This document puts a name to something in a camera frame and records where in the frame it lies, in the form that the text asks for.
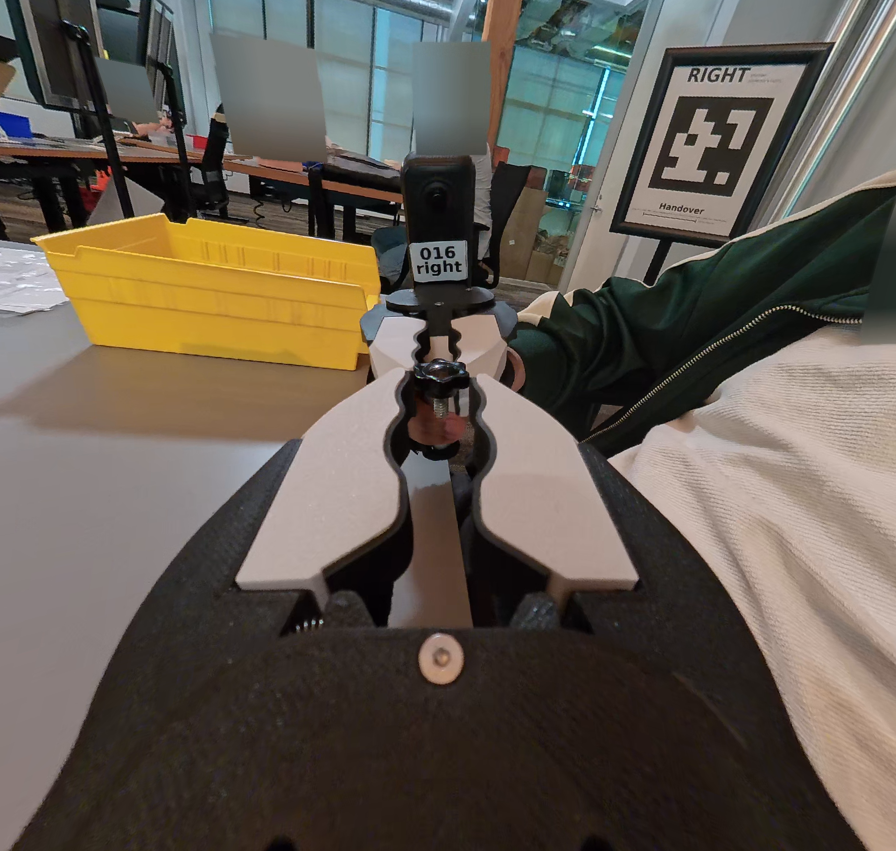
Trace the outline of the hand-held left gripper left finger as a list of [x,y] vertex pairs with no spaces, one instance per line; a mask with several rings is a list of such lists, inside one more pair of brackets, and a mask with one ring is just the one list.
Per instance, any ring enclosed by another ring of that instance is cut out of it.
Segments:
[[397,531],[407,483],[387,443],[406,413],[394,368],[317,420],[301,439],[235,578],[244,591],[309,590]]

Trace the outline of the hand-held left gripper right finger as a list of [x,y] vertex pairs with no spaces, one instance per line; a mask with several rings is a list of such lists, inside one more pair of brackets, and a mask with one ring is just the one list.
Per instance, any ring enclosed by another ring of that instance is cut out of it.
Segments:
[[633,590],[638,573],[574,437],[487,375],[471,381],[470,417],[487,454],[473,491],[480,535],[544,577],[561,607],[575,592]]

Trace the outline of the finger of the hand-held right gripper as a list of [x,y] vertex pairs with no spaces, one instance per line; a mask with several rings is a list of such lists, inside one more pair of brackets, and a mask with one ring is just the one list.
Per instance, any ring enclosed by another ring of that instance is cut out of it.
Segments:
[[398,368],[413,372],[427,361],[430,353],[428,325],[424,319],[408,315],[387,315],[368,345],[373,380]]
[[493,312],[452,319],[449,341],[451,359],[462,363],[470,378],[502,378],[508,346]]

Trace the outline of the yellow plastic bin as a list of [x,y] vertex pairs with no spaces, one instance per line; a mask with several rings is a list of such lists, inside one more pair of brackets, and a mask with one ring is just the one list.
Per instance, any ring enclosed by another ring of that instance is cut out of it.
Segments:
[[95,346],[353,371],[368,245],[163,214],[33,238]]

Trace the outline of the person's right forearm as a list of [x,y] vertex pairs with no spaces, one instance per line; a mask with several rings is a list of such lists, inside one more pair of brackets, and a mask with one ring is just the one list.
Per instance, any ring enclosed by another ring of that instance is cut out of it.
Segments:
[[894,172],[677,263],[647,286],[549,292],[518,314],[522,395],[607,457],[726,379],[829,326],[856,328]]

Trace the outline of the wooden office desk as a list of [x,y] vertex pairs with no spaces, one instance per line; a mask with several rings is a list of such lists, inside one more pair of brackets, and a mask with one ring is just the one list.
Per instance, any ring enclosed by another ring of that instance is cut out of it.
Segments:
[[396,171],[376,170],[358,163],[339,166],[325,163],[304,167],[301,164],[242,159],[228,155],[226,171],[250,176],[259,181],[280,183],[301,189],[300,197],[309,208],[309,233],[313,236],[335,237],[334,210],[342,209],[342,239],[363,242],[368,236],[358,232],[356,218],[359,211],[390,218],[399,222],[402,195]]
[[[126,178],[150,181],[150,190],[162,198],[162,210],[185,222],[191,206],[186,194],[195,192],[192,168],[200,159],[189,156],[182,168],[173,151],[120,144],[119,159]],[[110,168],[102,145],[85,140],[48,138],[2,140],[1,178],[4,184],[27,185],[37,201],[50,233],[84,227],[88,209],[84,192],[96,173]]]

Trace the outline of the grey desk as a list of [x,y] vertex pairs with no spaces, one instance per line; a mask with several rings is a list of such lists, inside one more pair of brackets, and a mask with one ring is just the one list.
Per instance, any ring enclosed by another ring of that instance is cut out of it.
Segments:
[[296,631],[236,575],[334,390],[361,380],[83,347],[4,401],[2,849],[470,848],[459,687],[421,631]]

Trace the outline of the black office chair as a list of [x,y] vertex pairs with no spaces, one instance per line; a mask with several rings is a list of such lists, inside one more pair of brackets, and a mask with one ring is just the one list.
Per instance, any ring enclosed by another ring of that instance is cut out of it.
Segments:
[[223,161],[230,129],[222,103],[210,118],[203,156],[198,166],[190,169],[190,203],[193,215],[217,221],[230,220],[229,192]]
[[500,245],[512,211],[527,185],[531,165],[498,163],[491,178],[491,230],[486,255],[476,268],[473,284],[494,290],[500,280]]

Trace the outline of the black bag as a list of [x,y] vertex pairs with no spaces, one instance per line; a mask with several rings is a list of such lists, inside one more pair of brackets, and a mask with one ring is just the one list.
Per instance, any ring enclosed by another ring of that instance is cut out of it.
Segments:
[[322,165],[325,178],[348,183],[369,183],[397,185],[399,170],[387,163],[371,159],[355,152],[340,151],[330,153]]

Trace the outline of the brown cardboard box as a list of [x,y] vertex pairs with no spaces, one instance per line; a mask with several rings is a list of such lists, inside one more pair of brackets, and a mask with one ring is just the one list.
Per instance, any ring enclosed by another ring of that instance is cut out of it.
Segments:
[[557,286],[571,243],[572,217],[570,209],[547,201],[546,190],[525,187],[503,231],[501,277]]

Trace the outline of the framed marker sign on stand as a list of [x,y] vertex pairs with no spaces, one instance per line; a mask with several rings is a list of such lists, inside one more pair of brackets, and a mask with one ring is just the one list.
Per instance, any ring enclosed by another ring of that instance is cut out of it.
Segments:
[[645,284],[674,243],[719,247],[746,230],[832,50],[666,50],[610,225],[658,241]]

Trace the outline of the black monitor on stand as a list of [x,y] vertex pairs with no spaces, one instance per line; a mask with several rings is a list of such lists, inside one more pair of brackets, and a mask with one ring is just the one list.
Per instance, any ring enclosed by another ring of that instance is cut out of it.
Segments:
[[177,72],[172,65],[175,50],[173,12],[162,0],[140,0],[137,54],[145,66],[151,94],[158,111],[168,108],[177,157],[181,166],[181,185],[187,215],[196,217],[192,194],[190,164],[185,145],[186,116]]
[[118,201],[134,216],[98,59],[104,54],[95,0],[5,0],[19,58],[41,106],[93,117]]

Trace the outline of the white printed sheet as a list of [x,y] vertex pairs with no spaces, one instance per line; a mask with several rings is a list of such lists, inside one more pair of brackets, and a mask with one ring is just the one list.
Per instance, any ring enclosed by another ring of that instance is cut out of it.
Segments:
[[46,312],[69,302],[45,253],[35,244],[1,242],[1,316]]

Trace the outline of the wooden support post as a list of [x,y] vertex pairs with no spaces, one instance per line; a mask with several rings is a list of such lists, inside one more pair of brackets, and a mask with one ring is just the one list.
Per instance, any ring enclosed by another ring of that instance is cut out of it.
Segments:
[[490,46],[487,144],[497,146],[522,0],[487,0],[482,40]]

